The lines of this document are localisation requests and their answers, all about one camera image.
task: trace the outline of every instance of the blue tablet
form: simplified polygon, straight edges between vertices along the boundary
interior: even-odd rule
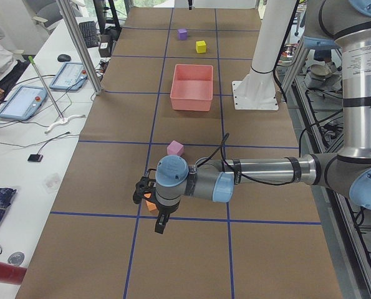
[[[0,110],[1,118],[28,120],[47,98],[43,87],[20,86]]]
[[[87,74],[80,62],[65,62],[49,88],[63,91],[78,90],[84,84],[85,79],[87,79]]]

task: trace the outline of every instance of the black mouse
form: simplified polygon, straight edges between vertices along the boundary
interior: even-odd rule
[[[72,58],[67,54],[60,54],[60,56],[58,56],[59,62],[65,62],[65,61],[71,61],[71,60]]]

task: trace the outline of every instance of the pink bin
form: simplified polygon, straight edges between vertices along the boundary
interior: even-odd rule
[[[174,110],[209,111],[213,99],[213,66],[176,64],[170,98]]]

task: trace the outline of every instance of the keyboard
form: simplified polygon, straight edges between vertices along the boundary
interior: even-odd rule
[[[98,47],[97,27],[94,21],[79,23],[81,35],[87,48]]]

